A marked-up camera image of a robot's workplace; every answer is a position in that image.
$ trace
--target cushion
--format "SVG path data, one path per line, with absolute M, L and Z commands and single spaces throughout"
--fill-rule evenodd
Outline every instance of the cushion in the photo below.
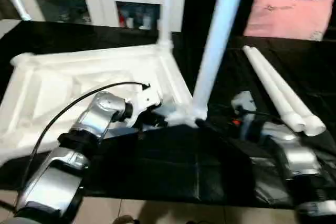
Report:
M 254 0 L 244 36 L 322 40 L 334 0 Z

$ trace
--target cabinet glass door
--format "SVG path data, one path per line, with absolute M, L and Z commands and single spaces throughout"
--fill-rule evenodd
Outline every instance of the cabinet glass door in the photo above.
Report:
M 157 30 L 160 5 L 116 1 L 119 27 Z
M 86 0 L 36 0 L 46 21 L 91 25 Z

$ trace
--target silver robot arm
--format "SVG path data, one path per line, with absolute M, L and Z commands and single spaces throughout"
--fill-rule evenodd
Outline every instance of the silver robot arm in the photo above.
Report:
M 239 108 L 255 111 L 248 91 L 237 95 L 232 101 Z M 275 160 L 288 194 L 291 196 L 300 223 L 334 223 L 336 200 L 325 191 L 325 178 L 314 151 L 304 146 L 299 136 L 284 124 L 258 120 L 252 113 L 243 113 L 240 139 L 258 144 Z
M 133 126 L 147 108 L 160 105 L 152 88 L 126 102 L 109 92 L 96 94 L 68 133 L 28 181 L 14 218 L 3 224 L 71 223 L 82 200 L 81 182 L 111 122 Z

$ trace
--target white pole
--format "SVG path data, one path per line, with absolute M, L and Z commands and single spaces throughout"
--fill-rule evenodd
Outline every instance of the white pole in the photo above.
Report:
M 263 84 L 265 90 L 271 98 L 275 108 L 279 112 L 281 119 L 295 132 L 303 131 L 305 126 L 304 120 L 289 104 L 285 95 L 281 92 L 279 87 L 273 81 L 271 75 L 264 68 L 259 56 L 256 55 L 255 51 L 248 46 L 244 46 L 243 51 L 251 63 L 260 82 Z
M 172 0 L 163 0 L 159 24 L 159 45 L 168 48 L 172 47 L 170 30 L 171 5 Z
M 282 78 L 282 76 L 274 69 L 274 67 L 265 59 L 262 53 L 255 47 L 251 48 L 254 55 L 264 66 L 264 69 L 273 79 L 274 83 L 284 94 L 288 103 L 291 105 L 293 110 L 297 112 L 305 122 L 305 127 L 303 131 L 307 136 L 316 136 L 321 134 L 326 130 L 324 123 L 316 115 L 314 115 L 310 109 L 302 102 L 298 95 L 293 91 L 293 89 L 288 85 L 288 83 Z
M 240 0 L 217 0 L 193 94 L 193 114 L 205 119 L 214 81 L 221 65 Z

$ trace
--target black tablecloth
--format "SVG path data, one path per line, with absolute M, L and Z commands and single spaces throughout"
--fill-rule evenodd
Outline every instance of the black tablecloth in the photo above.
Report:
M 110 27 L 21 22 L 0 40 L 0 94 L 22 52 L 47 54 L 155 43 L 157 34 Z M 173 34 L 174 57 L 192 91 L 203 48 Z M 257 76 L 241 50 L 258 47 L 304 102 L 322 118 L 328 131 L 302 136 L 323 160 L 326 190 L 336 197 L 336 71 L 331 42 L 235 37 L 228 44 L 209 103 L 208 119 L 224 129 L 222 106 L 234 95 L 250 90 L 258 111 L 275 113 Z M 39 154 L 34 166 L 43 160 Z M 17 189 L 27 158 L 0 168 L 0 188 Z M 85 179 L 86 194 L 100 197 L 155 199 L 204 204 L 291 208 L 291 201 L 270 156 L 254 144 L 218 137 L 206 130 L 181 125 L 105 140 Z

